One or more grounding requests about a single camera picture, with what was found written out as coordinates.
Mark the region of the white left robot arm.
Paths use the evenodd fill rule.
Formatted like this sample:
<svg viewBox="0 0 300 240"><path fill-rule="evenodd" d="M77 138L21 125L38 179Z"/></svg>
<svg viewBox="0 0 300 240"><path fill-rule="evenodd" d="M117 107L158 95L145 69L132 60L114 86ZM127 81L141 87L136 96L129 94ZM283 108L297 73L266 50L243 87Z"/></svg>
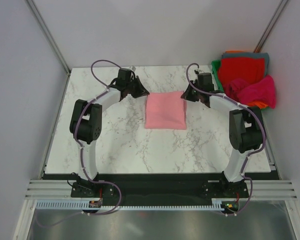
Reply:
<svg viewBox="0 0 300 240"><path fill-rule="evenodd" d="M79 147L80 178L86 180L82 191L89 197L100 191L97 182L96 143L102 132L103 113L131 95L137 99L150 93L132 70L119 73L108 88L90 101L78 99L73 108L69 130Z"/></svg>

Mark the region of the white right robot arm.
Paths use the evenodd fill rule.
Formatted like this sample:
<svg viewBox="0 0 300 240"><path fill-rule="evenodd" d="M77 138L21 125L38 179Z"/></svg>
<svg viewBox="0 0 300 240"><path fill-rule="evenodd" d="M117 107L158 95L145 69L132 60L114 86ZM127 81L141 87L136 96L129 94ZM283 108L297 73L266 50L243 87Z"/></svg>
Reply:
<svg viewBox="0 0 300 240"><path fill-rule="evenodd" d="M237 191L236 182L245 178L245 170L251 155L261 152L266 146L266 132L261 109L241 104L224 93L199 89L197 81L190 80L181 98L205 104L208 108L228 117L228 135L232 152L223 171L226 178L219 184L219 191L225 197Z"/></svg>

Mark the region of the pink t-shirt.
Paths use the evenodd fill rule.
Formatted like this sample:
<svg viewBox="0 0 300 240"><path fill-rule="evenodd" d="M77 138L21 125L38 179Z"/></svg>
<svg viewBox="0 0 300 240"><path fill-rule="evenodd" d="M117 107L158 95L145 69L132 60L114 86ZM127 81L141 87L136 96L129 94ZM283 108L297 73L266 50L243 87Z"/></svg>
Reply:
<svg viewBox="0 0 300 240"><path fill-rule="evenodd" d="M187 103L183 91L151 92L145 101L145 128L186 130Z"/></svg>

